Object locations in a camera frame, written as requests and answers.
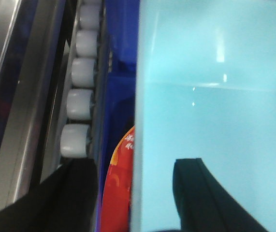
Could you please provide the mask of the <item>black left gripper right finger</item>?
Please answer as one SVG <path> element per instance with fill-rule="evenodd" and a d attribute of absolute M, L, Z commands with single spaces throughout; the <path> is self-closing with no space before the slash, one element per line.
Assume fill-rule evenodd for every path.
<path fill-rule="evenodd" d="M 177 159 L 173 195 L 183 232 L 264 232 L 213 177 L 201 158 Z"/>

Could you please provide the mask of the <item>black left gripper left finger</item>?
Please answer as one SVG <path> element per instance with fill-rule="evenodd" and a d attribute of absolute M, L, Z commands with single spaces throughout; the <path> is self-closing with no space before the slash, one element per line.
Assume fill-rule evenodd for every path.
<path fill-rule="evenodd" d="M 73 159 L 0 211 L 0 232 L 91 232 L 98 196 L 93 159 Z"/>

